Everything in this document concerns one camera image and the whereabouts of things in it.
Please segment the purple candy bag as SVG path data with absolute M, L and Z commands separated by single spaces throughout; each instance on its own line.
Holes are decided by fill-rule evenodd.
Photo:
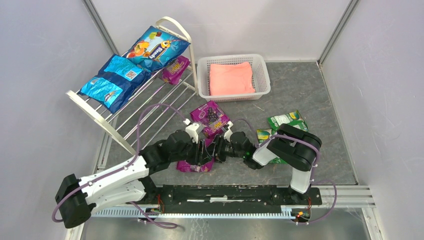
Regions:
M 213 141 L 211 139 L 204 139 L 203 141 L 205 142 L 206 147 L 207 147 L 207 150 L 208 150 L 208 147 L 211 145 L 211 143 Z M 189 156 L 188 161 L 182 160 L 182 161 L 178 161 L 177 162 L 176 169 L 178 171 L 183 172 L 183 173 L 189 173 L 189 172 L 191 172 L 191 173 L 201 173 L 201 172 L 210 172 L 211 171 L 211 169 L 212 169 L 212 167 L 214 165 L 215 159 L 212 157 L 212 160 L 210 162 L 208 162 L 208 163 L 206 163 L 204 165 L 201 165 L 201 166 L 194 165 L 195 151 L 196 151 L 196 149 Z M 213 155 L 212 150 L 208 150 L 208 152 L 211 155 Z
M 165 83 L 177 85 L 190 63 L 191 61 L 187 57 L 180 55 L 161 72 L 160 78 Z
M 203 134 L 212 139 L 222 132 L 222 128 L 230 122 L 230 118 L 214 101 L 199 106 L 190 112 L 190 117 L 194 122 L 203 125 Z

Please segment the green candy bag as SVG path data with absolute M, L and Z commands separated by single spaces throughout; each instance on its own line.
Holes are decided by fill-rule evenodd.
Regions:
M 305 132 L 309 131 L 308 125 L 298 110 L 290 113 L 276 115 L 267 118 L 268 124 L 274 131 L 277 131 L 282 124 L 288 124 Z
M 271 135 L 275 134 L 276 131 L 274 129 L 257 129 L 257 140 L 259 144 L 262 144 L 265 140 L 268 140 Z M 287 164 L 282 158 L 275 157 L 273 158 L 269 164 Z

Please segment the blue candy bag back side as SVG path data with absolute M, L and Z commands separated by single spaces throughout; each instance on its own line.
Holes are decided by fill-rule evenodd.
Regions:
M 79 92 L 98 101 L 111 114 L 115 114 L 151 75 L 149 70 L 114 54 Z

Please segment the blue candy bag with fruits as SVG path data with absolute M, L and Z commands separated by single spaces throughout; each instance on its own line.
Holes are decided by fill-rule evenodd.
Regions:
M 190 43 L 168 32 L 150 26 L 132 47 L 125 57 L 142 68 L 155 72 L 179 57 Z

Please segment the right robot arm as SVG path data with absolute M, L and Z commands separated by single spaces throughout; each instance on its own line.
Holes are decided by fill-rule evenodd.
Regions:
M 283 123 L 276 133 L 259 145 L 254 145 L 242 131 L 226 131 L 224 135 L 216 136 L 209 148 L 216 162 L 223 163 L 228 157 L 239 158 L 253 170 L 281 158 L 292 167 L 289 189 L 305 195 L 311 188 L 312 172 L 321 157 L 322 144 L 318 136 Z

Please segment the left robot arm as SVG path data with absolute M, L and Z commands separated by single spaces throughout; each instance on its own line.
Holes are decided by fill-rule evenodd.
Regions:
M 150 194 L 156 196 L 151 175 L 166 170 L 173 162 L 208 163 L 212 159 L 212 146 L 211 139 L 195 139 L 185 130 L 177 130 L 167 139 L 147 145 L 136 156 L 101 173 L 81 178 L 72 173 L 63 178 L 55 195 L 52 220 L 71 229 L 103 209 L 137 202 Z

